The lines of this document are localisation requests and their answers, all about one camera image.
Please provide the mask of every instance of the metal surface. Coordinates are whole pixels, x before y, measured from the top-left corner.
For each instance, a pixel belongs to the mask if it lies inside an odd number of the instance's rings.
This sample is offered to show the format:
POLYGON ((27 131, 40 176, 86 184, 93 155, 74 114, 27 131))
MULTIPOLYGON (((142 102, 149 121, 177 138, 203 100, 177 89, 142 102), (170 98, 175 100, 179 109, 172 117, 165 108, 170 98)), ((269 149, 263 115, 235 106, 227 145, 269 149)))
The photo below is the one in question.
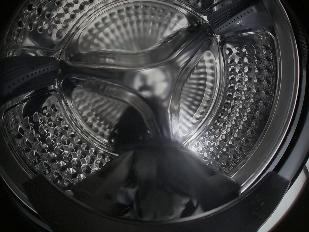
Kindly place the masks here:
POLYGON ((67 189, 118 155, 111 134, 133 107, 141 138, 181 142, 245 191, 288 131, 299 63, 279 0, 262 0, 273 26, 212 32, 207 15, 232 1, 28 0, 2 56, 65 64, 54 91, 2 107, 5 150, 26 169, 16 171, 67 189))

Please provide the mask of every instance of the dark background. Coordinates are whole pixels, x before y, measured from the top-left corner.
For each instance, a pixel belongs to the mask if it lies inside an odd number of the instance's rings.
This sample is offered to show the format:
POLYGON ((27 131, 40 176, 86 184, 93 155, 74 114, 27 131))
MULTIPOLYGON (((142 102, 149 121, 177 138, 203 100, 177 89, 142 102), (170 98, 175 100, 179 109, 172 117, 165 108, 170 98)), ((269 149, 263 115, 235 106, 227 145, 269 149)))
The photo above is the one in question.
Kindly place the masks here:
MULTIPOLYGON (((309 31, 307 14, 309 11, 309 0, 285 0, 295 11, 303 26, 309 31)), ((0 0, 0 32, 6 27, 7 20, 11 18, 22 0, 0 0)), ((15 208, 2 183, 0 183, 0 226, 1 231, 25 231, 34 232, 29 228, 29 224, 23 215, 15 208)), ((282 231, 309 231, 309 180, 295 205, 289 214, 273 230, 273 232, 282 231)))

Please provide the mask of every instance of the stainless steel drum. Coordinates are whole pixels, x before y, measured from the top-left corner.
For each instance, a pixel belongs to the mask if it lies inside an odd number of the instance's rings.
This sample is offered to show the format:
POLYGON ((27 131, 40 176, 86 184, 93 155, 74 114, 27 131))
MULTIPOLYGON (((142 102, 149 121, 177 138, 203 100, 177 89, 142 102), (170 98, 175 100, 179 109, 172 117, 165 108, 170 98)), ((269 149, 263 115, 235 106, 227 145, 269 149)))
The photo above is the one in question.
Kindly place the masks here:
POLYGON ((297 101, 298 50, 279 0, 25 0, 1 47, 64 63, 54 85, 1 107, 1 175, 29 207, 21 183, 37 173, 70 192, 117 157, 129 107, 144 122, 137 138, 180 142, 245 192, 297 101))

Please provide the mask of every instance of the embossed dimple pattern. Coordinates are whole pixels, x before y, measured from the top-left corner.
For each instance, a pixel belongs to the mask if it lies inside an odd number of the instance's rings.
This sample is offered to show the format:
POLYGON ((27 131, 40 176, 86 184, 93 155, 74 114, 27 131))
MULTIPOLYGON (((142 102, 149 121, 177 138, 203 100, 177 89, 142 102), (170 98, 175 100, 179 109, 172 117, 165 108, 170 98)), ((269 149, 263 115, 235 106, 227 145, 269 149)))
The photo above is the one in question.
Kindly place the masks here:
POLYGON ((41 109, 28 114, 26 106, 8 111, 4 123, 13 148, 34 172, 69 190, 69 184, 78 183, 112 159, 73 129, 52 93, 41 109))
POLYGON ((220 45, 226 63, 226 93, 213 122, 189 148, 208 166, 228 173, 250 154, 265 128, 277 69, 274 42, 267 33, 230 38, 220 45))
POLYGON ((72 101, 87 126, 103 139, 111 135, 122 114, 128 108, 124 102, 102 97, 80 88, 72 92, 72 101))
POLYGON ((155 46, 187 24, 184 14, 160 3, 119 5, 87 26, 79 37, 78 49, 82 53, 109 49, 139 52, 155 46))
MULTIPOLYGON (((20 11, 6 39, 10 45, 33 45, 58 50, 63 38, 89 10, 105 0, 29 0, 20 11)), ((205 10, 218 0, 181 0, 205 10)))
POLYGON ((185 135, 194 129, 207 112, 214 94, 215 58, 206 51, 180 93, 179 133, 185 135))

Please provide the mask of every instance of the washing machine drum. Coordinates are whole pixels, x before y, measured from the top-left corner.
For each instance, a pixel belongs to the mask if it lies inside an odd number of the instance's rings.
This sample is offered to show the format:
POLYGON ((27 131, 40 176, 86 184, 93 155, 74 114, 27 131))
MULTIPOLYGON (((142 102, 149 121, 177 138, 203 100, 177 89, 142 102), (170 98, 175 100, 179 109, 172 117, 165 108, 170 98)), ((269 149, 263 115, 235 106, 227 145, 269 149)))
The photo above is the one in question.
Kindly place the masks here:
POLYGON ((2 40, 1 175, 54 231, 256 230, 286 191, 279 0, 25 0, 2 40))

